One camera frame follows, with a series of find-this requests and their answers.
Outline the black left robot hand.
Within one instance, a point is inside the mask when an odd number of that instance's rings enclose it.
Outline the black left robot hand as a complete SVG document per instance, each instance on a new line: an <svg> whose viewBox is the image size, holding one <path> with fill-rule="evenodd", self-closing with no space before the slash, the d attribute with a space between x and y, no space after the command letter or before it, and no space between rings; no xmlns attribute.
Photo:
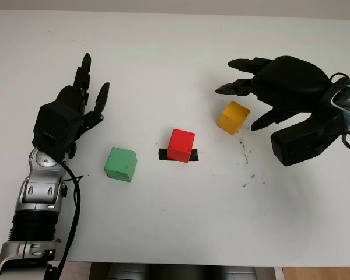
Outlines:
<svg viewBox="0 0 350 280"><path fill-rule="evenodd" d="M68 121L71 127L68 128L65 152L68 154L69 159L75 156L76 141L82 134L104 120L102 112L109 96L110 84L108 82L101 87L94 109L85 113L85 106L89 100L88 89L90 86L91 64L92 58L89 53L86 53L81 66L77 68L73 85L64 87L56 98L57 101L62 102L78 115L76 121Z"/></svg>

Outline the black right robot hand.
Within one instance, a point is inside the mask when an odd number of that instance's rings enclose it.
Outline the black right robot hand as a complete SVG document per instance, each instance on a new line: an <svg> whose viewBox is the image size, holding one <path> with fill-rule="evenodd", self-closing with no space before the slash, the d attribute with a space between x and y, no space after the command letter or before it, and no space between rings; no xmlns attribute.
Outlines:
<svg viewBox="0 0 350 280"><path fill-rule="evenodd" d="M215 90L217 94L247 96L252 93L272 107L251 125L253 131L281 123L299 113L311 113L332 85L319 67L291 56L234 59L227 64L253 77L224 84Z"/></svg>

